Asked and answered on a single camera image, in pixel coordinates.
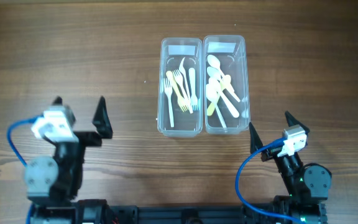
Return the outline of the cream plastic fork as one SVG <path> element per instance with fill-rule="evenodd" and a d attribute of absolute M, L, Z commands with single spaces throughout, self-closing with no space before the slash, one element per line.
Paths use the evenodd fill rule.
<path fill-rule="evenodd" d="M 184 89 L 184 86 L 183 86 L 183 75 L 180 73 L 179 70 L 174 70 L 173 71 L 173 74 L 174 74 L 174 79 L 176 81 L 176 83 L 179 85 L 179 87 L 181 88 L 181 92 L 183 94 L 183 98 L 185 100 L 185 105 L 187 106 L 188 110 L 190 111 L 190 113 L 192 114 L 193 113 L 193 109 L 191 108 L 191 105 L 190 105 L 190 101 L 188 99 L 188 95 Z"/>

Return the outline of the thin white plastic fork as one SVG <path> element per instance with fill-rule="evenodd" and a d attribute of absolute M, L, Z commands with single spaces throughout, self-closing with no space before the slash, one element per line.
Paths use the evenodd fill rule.
<path fill-rule="evenodd" d="M 185 81 L 185 89 L 186 89 L 186 94 L 187 94 L 187 98 L 190 100 L 190 91 L 188 88 L 188 82 L 187 82 L 187 77 L 186 77 L 186 70 L 183 66 L 185 61 L 185 57 L 182 58 L 180 65 L 179 65 L 179 71 L 181 72 L 181 74 L 183 75 L 184 81 Z"/>

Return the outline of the yellow plastic fork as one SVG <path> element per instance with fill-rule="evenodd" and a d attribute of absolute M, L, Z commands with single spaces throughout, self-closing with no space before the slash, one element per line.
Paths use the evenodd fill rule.
<path fill-rule="evenodd" d="M 177 95 L 177 102 L 179 107 L 181 108 L 182 111 L 188 111 L 188 107 L 186 105 L 186 101 L 185 99 L 182 97 L 178 87 L 177 87 L 177 83 L 174 79 L 173 73 L 172 71 L 167 71 L 166 72 L 166 76 L 169 79 L 171 86 L 173 87 L 173 90 L 175 91 L 176 95 Z"/>

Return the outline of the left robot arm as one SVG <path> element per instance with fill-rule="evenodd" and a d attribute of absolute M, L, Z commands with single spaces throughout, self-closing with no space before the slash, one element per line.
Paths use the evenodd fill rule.
<path fill-rule="evenodd" d="M 75 131 L 76 119 L 61 97 L 35 119 L 32 132 L 55 148 L 52 156 L 39 156 L 27 163 L 24 182 L 32 202 L 28 223 L 109 223 L 114 213 L 104 200 L 74 202 L 81 188 L 85 151 L 112 138 L 106 100 L 99 99 L 92 120 L 94 131 Z"/>

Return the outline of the white plastic spoon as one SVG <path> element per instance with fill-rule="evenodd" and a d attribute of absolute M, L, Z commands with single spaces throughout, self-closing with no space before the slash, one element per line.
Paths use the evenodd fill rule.
<path fill-rule="evenodd" d="M 224 75 L 223 71 L 221 70 L 221 62 L 216 56 L 211 54 L 208 55 L 207 62 L 209 63 L 209 67 L 218 69 L 221 72 L 221 75 Z"/>
<path fill-rule="evenodd" d="M 220 97 L 225 102 L 227 108 L 229 109 L 230 113 L 234 118 L 239 117 L 238 110 L 234 107 L 234 105 L 229 101 L 229 99 L 225 96 L 223 93 L 224 83 L 219 82 L 216 78 L 210 78 L 209 84 L 212 85 L 212 87 L 219 93 Z"/>
<path fill-rule="evenodd" d="M 226 123 L 223 119 L 223 116 L 218 108 L 218 93 L 211 84 L 206 85 L 206 97 L 211 102 L 215 111 L 217 112 L 217 115 L 218 115 L 218 118 L 219 118 L 219 121 L 220 121 L 222 127 L 227 128 Z"/>
<path fill-rule="evenodd" d="M 239 97 L 235 94 L 234 88 L 231 85 L 230 75 L 221 75 L 221 72 L 213 67 L 207 67 L 206 71 L 211 78 L 215 78 L 220 82 L 222 89 L 226 89 L 237 102 L 240 102 Z"/>

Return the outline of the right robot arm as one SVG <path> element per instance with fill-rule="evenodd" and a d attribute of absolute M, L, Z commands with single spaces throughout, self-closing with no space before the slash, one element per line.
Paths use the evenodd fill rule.
<path fill-rule="evenodd" d="M 283 130 L 283 144 L 269 146 L 261 154 L 261 161 L 274 160 L 288 191 L 277 195 L 270 203 L 255 204 L 265 212 L 286 215 L 302 223 L 327 223 L 324 201 L 328 199 L 332 173 L 317 163 L 304 164 L 298 152 L 307 146 L 310 129 L 289 111 L 285 112 L 288 127 Z"/>

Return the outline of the yellow plastic spoon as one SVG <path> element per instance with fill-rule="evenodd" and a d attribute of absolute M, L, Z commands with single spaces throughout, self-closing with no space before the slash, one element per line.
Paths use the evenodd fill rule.
<path fill-rule="evenodd" d="M 219 93 L 218 93 L 218 103 L 219 103 L 219 99 L 222 99 L 221 97 L 220 97 L 220 95 L 219 95 Z M 213 107 L 213 105 L 211 104 L 211 102 L 210 102 L 210 104 L 209 104 L 209 106 L 207 107 L 207 115 L 208 116 L 211 116 L 213 113 L 214 113 L 214 111 L 215 111 L 215 109 L 214 109 L 214 107 Z"/>

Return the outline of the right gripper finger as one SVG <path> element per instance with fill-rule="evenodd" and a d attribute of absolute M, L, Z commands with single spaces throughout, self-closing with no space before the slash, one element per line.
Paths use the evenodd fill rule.
<path fill-rule="evenodd" d="M 253 154 L 255 151 L 262 148 L 264 145 L 254 128 L 254 125 L 250 122 L 249 123 L 249 132 L 250 132 L 250 153 Z"/>
<path fill-rule="evenodd" d="M 310 132 L 310 129 L 307 126 L 305 126 L 303 123 L 298 121 L 289 111 L 285 112 L 285 118 L 289 127 L 299 125 L 305 130 L 306 134 Z"/>

